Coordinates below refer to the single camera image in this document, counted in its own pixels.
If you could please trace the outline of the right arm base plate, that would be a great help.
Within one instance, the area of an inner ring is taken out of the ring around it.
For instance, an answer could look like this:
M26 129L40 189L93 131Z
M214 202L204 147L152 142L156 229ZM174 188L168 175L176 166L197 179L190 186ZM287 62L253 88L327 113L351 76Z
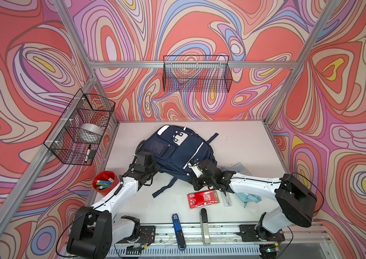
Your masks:
M239 225L240 230L236 234L242 238L243 242L282 243L285 241L282 231L273 234L262 227L258 229L255 227L254 224L241 224Z

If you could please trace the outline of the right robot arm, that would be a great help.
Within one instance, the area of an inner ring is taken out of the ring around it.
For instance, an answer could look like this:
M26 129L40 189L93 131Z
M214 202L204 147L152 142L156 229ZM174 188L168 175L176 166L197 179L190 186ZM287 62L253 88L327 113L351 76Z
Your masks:
M264 233L277 233L297 225L309 228L316 210L317 197L291 174L281 178L258 178L221 171L210 160L191 160L187 165L194 173L190 183L196 191L209 187L223 193L253 194L277 202L277 207L265 212L255 227Z

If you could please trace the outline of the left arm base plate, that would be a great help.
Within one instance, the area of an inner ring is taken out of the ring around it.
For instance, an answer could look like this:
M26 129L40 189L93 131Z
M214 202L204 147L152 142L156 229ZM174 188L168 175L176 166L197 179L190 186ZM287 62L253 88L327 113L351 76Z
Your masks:
M155 242L156 226L143 225L140 227L139 237L128 237L118 241L117 244L147 245Z

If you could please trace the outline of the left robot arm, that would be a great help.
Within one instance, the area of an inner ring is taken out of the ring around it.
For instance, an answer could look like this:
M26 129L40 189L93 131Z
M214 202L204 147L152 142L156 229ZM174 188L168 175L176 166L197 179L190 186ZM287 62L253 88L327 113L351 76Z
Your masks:
M104 259L112 244L121 240L141 241L140 219L122 216L115 221L118 211L160 170L154 156L139 152L128 171L119 176L119 183L100 201L81 207L72 223L67 241L67 253L84 259Z

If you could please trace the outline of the navy blue backpack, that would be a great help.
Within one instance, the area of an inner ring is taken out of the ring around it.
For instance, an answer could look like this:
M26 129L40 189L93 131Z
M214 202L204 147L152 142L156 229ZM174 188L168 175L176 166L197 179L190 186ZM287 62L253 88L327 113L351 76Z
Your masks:
M141 141L136 152L151 153L160 166L159 172L173 176L168 185L154 192L152 196L157 197L171 188L178 179L189 182L195 177L196 174L189 167L191 161L201 162L207 159L217 164L211 142L218 135L214 133L208 140L204 140L190 128L164 125L151 137Z

